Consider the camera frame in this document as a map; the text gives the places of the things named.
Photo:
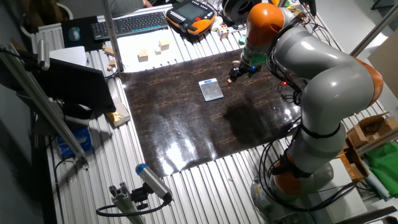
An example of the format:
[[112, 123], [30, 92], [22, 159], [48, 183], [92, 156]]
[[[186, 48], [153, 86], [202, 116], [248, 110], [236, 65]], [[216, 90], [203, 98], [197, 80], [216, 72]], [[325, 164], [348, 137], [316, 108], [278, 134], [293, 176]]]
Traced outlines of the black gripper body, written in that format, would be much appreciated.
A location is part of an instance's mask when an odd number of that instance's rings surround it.
[[247, 74], [248, 77], [252, 77], [254, 74], [256, 74], [259, 71], [260, 71], [260, 66], [247, 65], [241, 62], [238, 66], [238, 73], [236, 76], [241, 77]]

